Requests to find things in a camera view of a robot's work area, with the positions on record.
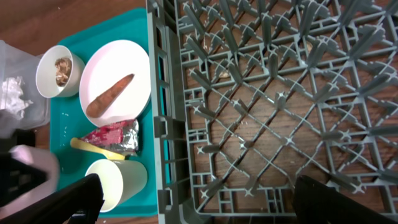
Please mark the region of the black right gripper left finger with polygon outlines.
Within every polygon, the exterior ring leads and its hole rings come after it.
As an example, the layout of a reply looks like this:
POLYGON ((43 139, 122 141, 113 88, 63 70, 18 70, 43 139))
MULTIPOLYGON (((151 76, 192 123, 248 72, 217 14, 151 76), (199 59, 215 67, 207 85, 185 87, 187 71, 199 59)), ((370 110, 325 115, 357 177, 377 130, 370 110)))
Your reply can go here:
POLYGON ((96 223, 104 204, 97 174, 89 174, 68 187, 1 220, 1 224, 96 223))

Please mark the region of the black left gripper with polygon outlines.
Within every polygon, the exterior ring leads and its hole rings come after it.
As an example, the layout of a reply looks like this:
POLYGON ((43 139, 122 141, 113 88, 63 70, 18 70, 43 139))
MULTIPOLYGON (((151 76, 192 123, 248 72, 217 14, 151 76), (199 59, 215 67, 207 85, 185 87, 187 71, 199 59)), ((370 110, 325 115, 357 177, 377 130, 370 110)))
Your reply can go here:
POLYGON ((11 153, 1 153, 1 207, 47 180, 47 174, 35 167, 12 158, 11 153))

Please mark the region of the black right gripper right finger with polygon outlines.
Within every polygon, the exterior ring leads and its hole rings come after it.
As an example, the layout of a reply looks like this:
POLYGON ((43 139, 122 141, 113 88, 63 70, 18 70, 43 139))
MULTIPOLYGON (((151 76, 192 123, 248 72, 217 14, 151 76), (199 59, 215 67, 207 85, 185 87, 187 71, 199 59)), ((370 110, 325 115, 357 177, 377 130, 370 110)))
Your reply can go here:
POLYGON ((295 182, 293 208, 299 223, 395 224, 307 175, 295 182))

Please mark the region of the red foil snack wrapper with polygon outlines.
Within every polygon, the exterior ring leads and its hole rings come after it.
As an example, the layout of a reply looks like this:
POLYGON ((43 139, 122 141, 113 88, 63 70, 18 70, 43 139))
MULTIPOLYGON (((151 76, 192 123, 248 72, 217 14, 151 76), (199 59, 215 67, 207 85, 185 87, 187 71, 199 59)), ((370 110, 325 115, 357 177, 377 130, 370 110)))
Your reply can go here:
POLYGON ((139 152, 139 123, 135 119, 98 127, 80 138, 91 145, 125 156, 139 152))

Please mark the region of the orange carrot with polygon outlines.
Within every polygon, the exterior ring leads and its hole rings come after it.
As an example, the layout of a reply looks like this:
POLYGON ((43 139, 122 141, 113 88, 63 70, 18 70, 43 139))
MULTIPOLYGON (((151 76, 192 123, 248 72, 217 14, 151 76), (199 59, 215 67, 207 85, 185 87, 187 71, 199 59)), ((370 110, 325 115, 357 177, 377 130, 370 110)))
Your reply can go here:
POLYGON ((91 118, 99 118, 110 107, 113 101, 131 83, 134 74, 126 75, 117 81, 113 86, 97 96, 87 107, 86 114, 91 118))

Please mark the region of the small white bowl with scraps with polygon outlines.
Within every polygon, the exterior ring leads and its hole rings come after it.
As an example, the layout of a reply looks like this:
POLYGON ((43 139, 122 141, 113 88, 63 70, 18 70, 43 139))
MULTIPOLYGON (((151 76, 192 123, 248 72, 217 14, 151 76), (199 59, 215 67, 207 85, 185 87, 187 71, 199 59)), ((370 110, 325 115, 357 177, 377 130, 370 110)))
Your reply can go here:
POLYGON ((43 54, 36 71, 36 86, 45 98, 78 93, 85 64, 67 47, 56 45, 43 54))

